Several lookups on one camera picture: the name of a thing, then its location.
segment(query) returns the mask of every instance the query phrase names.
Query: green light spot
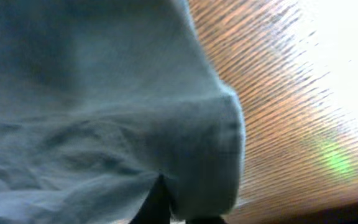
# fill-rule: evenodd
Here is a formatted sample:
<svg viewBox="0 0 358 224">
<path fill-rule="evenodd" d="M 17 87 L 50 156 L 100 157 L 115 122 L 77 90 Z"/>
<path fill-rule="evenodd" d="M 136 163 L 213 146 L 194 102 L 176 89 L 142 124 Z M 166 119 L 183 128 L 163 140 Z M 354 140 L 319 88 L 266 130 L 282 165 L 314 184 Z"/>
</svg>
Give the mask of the green light spot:
<svg viewBox="0 0 358 224">
<path fill-rule="evenodd" d="M 345 155 L 346 149 L 333 141 L 323 141 L 321 144 L 325 163 L 341 177 L 350 177 L 354 173 L 351 160 Z"/>
</svg>

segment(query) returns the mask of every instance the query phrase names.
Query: blue fabric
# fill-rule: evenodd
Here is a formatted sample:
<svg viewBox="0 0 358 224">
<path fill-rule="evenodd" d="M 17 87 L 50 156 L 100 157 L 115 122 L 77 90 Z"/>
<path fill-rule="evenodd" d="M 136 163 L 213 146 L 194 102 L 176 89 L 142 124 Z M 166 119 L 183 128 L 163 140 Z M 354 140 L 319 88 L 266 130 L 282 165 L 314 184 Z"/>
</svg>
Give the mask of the blue fabric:
<svg viewBox="0 0 358 224">
<path fill-rule="evenodd" d="M 245 129 L 185 1 L 0 0 L 0 223 L 177 218 L 235 203 Z"/>
</svg>

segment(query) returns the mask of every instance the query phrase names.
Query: wooden ceiling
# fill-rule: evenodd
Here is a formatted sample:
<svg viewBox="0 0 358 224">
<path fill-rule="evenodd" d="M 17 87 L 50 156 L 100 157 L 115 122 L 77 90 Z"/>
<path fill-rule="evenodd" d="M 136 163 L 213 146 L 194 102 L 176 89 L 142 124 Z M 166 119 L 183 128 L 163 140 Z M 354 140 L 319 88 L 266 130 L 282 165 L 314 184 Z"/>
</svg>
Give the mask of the wooden ceiling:
<svg viewBox="0 0 358 224">
<path fill-rule="evenodd" d="M 358 202 L 358 5 L 190 0 L 190 7 L 246 118 L 241 199 L 226 220 L 266 223 Z"/>
</svg>

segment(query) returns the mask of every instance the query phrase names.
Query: wrinkled fabric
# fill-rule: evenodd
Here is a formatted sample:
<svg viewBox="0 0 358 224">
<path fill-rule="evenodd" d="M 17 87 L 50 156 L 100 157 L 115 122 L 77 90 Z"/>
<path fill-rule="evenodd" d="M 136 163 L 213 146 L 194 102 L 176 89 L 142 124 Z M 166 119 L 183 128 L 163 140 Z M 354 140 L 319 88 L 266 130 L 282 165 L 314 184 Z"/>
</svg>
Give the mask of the wrinkled fabric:
<svg viewBox="0 0 358 224">
<path fill-rule="evenodd" d="M 0 0 L 0 223 L 178 218 L 235 203 L 245 129 L 186 1 Z"/>
</svg>

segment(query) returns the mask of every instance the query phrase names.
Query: wood grain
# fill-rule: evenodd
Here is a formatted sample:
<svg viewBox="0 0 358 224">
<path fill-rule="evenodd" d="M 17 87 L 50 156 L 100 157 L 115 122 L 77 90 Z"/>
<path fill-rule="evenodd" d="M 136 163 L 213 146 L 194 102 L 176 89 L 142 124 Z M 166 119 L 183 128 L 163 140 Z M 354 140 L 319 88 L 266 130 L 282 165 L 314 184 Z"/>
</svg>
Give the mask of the wood grain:
<svg viewBox="0 0 358 224">
<path fill-rule="evenodd" d="M 358 102 L 358 36 L 342 41 L 358 23 L 346 13 L 327 19 L 337 8 L 326 1 L 190 0 L 190 7 L 246 119 L 242 205 L 227 221 L 265 223 L 358 202 L 358 105 L 350 103 Z"/>
</svg>

